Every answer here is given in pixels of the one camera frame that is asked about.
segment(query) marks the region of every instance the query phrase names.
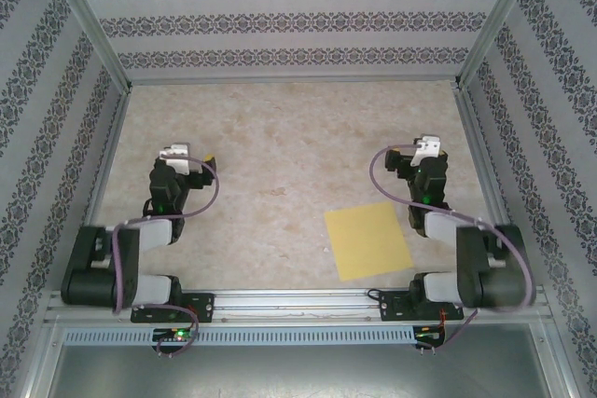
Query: beige floor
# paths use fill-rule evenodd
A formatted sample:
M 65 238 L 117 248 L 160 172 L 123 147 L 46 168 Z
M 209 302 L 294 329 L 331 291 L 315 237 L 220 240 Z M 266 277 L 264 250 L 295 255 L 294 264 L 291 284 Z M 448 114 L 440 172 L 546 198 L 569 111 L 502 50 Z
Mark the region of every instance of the beige floor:
M 142 254 L 142 272 L 177 275 L 188 289 L 405 286 L 415 271 L 454 266 L 455 251 L 417 236 L 398 205 L 415 269 L 342 282 L 324 212 L 383 201 L 371 157 L 421 132 L 440 135 L 449 153 L 449 204 L 486 217 L 448 82 L 135 87 L 98 222 L 139 216 L 158 150 L 190 142 L 193 156 L 215 154 L 220 197 L 175 245 Z M 408 195 L 404 181 L 377 173 Z M 192 191 L 186 211 L 211 194 Z

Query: yellow paper square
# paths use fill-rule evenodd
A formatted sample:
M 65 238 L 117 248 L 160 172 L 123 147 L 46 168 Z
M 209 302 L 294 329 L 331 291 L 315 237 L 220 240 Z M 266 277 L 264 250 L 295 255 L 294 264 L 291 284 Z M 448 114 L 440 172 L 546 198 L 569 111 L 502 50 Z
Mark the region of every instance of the yellow paper square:
M 326 212 L 326 225 L 342 281 L 413 267 L 391 202 Z

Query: enclosure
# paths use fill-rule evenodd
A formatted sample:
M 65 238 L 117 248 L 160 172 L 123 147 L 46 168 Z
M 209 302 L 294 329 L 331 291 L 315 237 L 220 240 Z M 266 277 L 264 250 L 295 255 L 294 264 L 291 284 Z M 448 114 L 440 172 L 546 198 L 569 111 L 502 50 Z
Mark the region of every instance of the enclosure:
M 167 393 L 115 373 L 126 363 L 197 396 L 419 396 L 437 392 L 425 378 L 438 370 L 449 396 L 597 395 L 596 26 L 595 0 L 2 0 L 1 396 Z M 452 208 L 520 227 L 535 307 L 482 312 L 435 358 L 375 336 L 370 347 L 212 344 L 394 331 L 364 292 L 453 270 L 455 251 L 416 235 L 397 204 L 413 268 L 341 281 L 324 214 L 384 202 L 371 158 L 424 132 L 449 155 Z M 204 347 L 183 361 L 197 376 L 130 347 L 146 344 L 146 327 L 124 313 L 71 309 L 55 292 L 78 228 L 139 216 L 154 158 L 174 142 L 215 155 L 221 194 L 179 242 L 142 253 L 140 270 L 221 297 Z M 193 191 L 186 210 L 210 194 Z M 86 334 L 98 339 L 80 343 Z M 141 339 L 100 340 L 125 334 Z M 360 375 L 355 357 L 377 373 Z M 246 371 L 225 388 L 227 363 Z M 338 388 L 318 376 L 324 365 L 353 381 Z

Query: purple cable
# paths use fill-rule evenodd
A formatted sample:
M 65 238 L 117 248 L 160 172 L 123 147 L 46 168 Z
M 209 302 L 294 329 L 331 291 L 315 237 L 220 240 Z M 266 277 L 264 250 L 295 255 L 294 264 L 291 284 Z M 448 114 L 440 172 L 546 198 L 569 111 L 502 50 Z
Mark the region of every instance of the purple cable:
M 158 356 L 161 356 L 162 354 L 168 356 L 169 358 L 173 358 L 174 356 L 178 356 L 179 354 L 184 353 L 185 351 L 188 350 L 188 348 L 193 345 L 193 342 L 195 341 L 195 339 L 197 338 L 197 336 L 199 335 L 199 318 L 197 317 L 197 315 L 191 311 L 190 309 L 186 309 L 186 308 L 182 308 L 182 307 L 176 307 L 174 305 L 162 305 L 162 304 L 152 304 L 152 305 L 141 305 L 140 307 L 138 307 L 139 309 L 143 309 L 143 308 L 152 308 L 152 309 L 172 309 L 174 311 L 183 311 L 186 314 L 188 314 L 191 319 L 193 320 L 193 323 L 195 323 L 195 333 L 193 333 L 193 336 L 189 336 L 188 337 L 188 341 L 185 345 L 183 345 L 180 349 L 178 349 L 177 351 L 175 351 L 174 353 L 164 353 L 162 351 L 160 351 L 161 348 L 161 344 L 163 342 L 163 340 L 166 337 L 161 338 L 158 341 L 158 345 L 156 346 L 156 352 L 158 353 Z
M 509 251 L 512 252 L 512 255 L 514 256 L 514 258 L 516 258 L 516 261 L 521 266 L 522 275 L 524 276 L 524 283 L 525 283 L 524 298 L 522 299 L 522 302 L 517 307 L 505 308 L 505 309 L 500 309 L 500 310 L 506 311 L 506 312 L 511 312 L 511 311 L 517 311 L 519 309 L 528 307 L 531 304 L 531 297 L 533 296 L 533 280 L 531 278 L 531 271 L 529 270 L 529 267 L 526 265 L 519 250 L 516 248 L 516 246 L 514 244 L 512 244 L 512 242 L 508 238 L 506 238 L 506 236 L 502 232 L 500 232 L 498 229 L 496 229 L 491 224 L 480 221 L 479 219 L 475 219 L 472 216 L 468 216 L 463 213 L 455 212 L 454 210 L 448 211 L 448 210 L 444 210 L 444 209 L 439 209 L 438 207 L 434 207 L 432 205 L 421 204 L 418 202 L 412 202 L 407 199 L 398 198 L 398 197 L 392 195 L 391 193 L 387 192 L 385 189 L 383 189 L 383 187 L 380 185 L 380 183 L 377 182 L 377 179 L 375 179 L 375 175 L 373 174 L 373 167 L 375 166 L 375 163 L 382 155 L 384 155 L 388 151 L 395 149 L 395 148 L 409 149 L 409 148 L 418 148 L 418 147 L 419 146 L 417 144 L 394 144 L 392 146 L 388 146 L 388 147 L 380 150 L 373 157 L 373 159 L 371 160 L 371 163 L 369 164 L 369 178 L 371 179 L 371 182 L 375 185 L 375 187 L 379 190 L 379 192 L 382 193 L 388 199 L 395 200 L 396 202 L 399 202 L 404 205 L 419 207 L 420 209 L 426 209 L 426 210 L 430 210 L 432 212 L 443 213 L 443 214 L 447 214 L 448 216 L 455 216 L 456 218 L 461 219 L 461 220 L 463 220 L 467 223 L 470 223 L 474 226 L 479 226 L 479 227 L 483 226 L 483 228 L 486 228 L 487 230 L 491 231 L 500 241 L 502 241 L 506 245 L 506 247 L 509 249 Z M 475 309 L 475 311 L 473 311 L 473 313 L 470 316 L 468 316 L 468 319 L 466 319 L 466 321 L 454 333 L 451 334 L 451 336 L 448 338 L 448 340 L 446 340 L 444 342 L 442 347 L 445 346 L 448 342 L 453 341 L 459 335 L 461 335 L 462 331 L 472 322 L 472 320 L 477 316 L 478 312 L 479 312 L 479 310 Z
M 114 308 L 115 314 L 120 314 L 120 312 L 122 311 L 122 302 L 124 300 L 123 299 L 124 286 L 122 284 L 122 259 L 120 257 L 120 248 L 118 246 L 118 231 L 123 226 L 130 226 L 133 224 L 143 223 L 143 222 L 147 222 L 147 221 L 153 221 L 155 219 L 179 219 L 179 218 L 190 218 L 192 216 L 197 216 L 199 213 L 205 212 L 207 209 L 209 209 L 212 206 L 212 204 L 215 202 L 215 199 L 217 198 L 217 194 L 220 191 L 220 181 L 217 178 L 217 174 L 215 173 L 215 170 L 212 167 L 210 167 L 207 163 L 203 162 L 202 160 L 199 160 L 198 158 L 188 158 L 188 157 L 184 157 L 184 156 L 163 156 L 162 158 L 169 158 L 169 159 L 174 159 L 174 160 L 188 160 L 188 161 L 195 162 L 195 163 L 201 165 L 204 169 L 209 171 L 214 176 L 214 182 L 215 182 L 214 195 L 212 196 L 211 199 L 209 199 L 207 204 L 205 204 L 203 207 L 196 210 L 195 212 L 182 213 L 182 214 L 167 214 L 167 215 L 162 215 L 162 216 L 160 216 L 160 215 L 144 216 L 143 218 L 135 218 L 135 219 L 132 219 L 125 223 L 120 223 L 116 227 L 114 227 L 114 230 L 112 230 L 112 257 L 114 259 L 114 271 L 116 274 L 116 306 Z M 179 311 L 190 312 L 186 308 L 176 307 L 176 309 Z

